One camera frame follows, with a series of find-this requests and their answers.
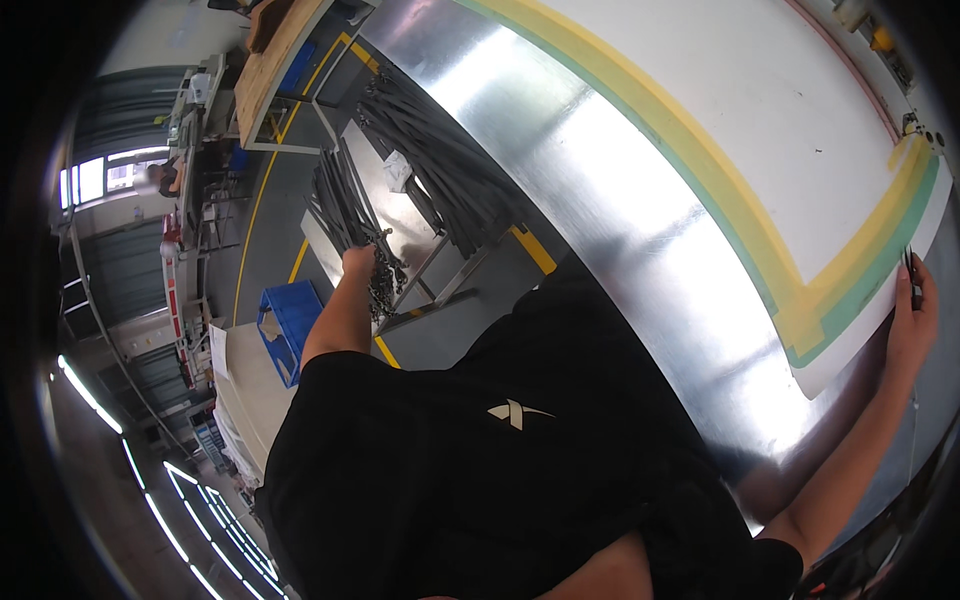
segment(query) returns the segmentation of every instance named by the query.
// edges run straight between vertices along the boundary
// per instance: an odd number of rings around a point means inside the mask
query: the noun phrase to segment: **window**
[[[169,146],[153,146],[94,158],[74,166],[73,202],[83,204],[133,188],[133,178],[149,165],[166,162]],[[66,169],[60,171],[60,207],[69,206]]]

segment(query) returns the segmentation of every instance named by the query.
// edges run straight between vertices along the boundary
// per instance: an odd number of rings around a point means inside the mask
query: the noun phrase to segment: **stainless steel table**
[[[449,0],[384,3],[363,37],[477,139],[583,259],[650,350],[758,531],[872,397],[885,330],[807,400],[720,229],[692,192],[664,197],[659,181],[671,176],[656,165],[659,153],[607,100],[530,42]],[[945,299],[960,294],[957,216],[953,199],[927,258]],[[946,300],[941,339],[917,382],[920,409],[906,412],[835,545],[903,490],[956,413],[960,312],[950,306]]]

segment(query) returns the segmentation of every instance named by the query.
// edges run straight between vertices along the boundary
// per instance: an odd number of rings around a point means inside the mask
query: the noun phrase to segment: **hand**
[[[373,257],[375,250],[376,246],[370,244],[344,252],[344,275],[357,273],[366,278],[373,277],[376,270],[376,259]]]
[[[923,292],[917,297],[920,310],[910,303],[910,274],[900,265],[897,271],[897,307],[887,340],[887,375],[913,385],[920,367],[937,339],[937,310],[940,301],[937,284],[916,254],[913,255],[915,280]]]

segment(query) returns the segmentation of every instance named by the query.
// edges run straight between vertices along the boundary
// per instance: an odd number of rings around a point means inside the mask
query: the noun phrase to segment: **white logo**
[[[536,408],[527,408],[526,406],[520,406],[520,403],[515,400],[510,400],[507,398],[507,403],[500,406],[494,406],[489,411],[487,411],[494,417],[498,419],[510,418],[510,425],[516,427],[520,431],[523,431],[523,413],[536,413],[538,415],[546,415],[547,417],[556,418],[550,413],[544,413],[539,411]]]

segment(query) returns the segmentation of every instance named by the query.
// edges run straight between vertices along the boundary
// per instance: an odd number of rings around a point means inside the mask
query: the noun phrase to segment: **fingers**
[[[910,299],[912,289],[910,287],[910,274],[906,267],[900,265],[897,268],[897,310],[894,318],[901,315],[909,315],[913,312],[913,305]]]
[[[914,271],[917,273],[914,277],[914,280],[924,293],[924,301],[921,304],[921,310],[923,310],[925,313],[936,314],[940,307],[940,292],[937,290],[937,284],[933,281],[933,276],[930,275],[930,271],[926,268],[926,265],[920,259],[920,257],[915,253],[913,255],[913,267]]]

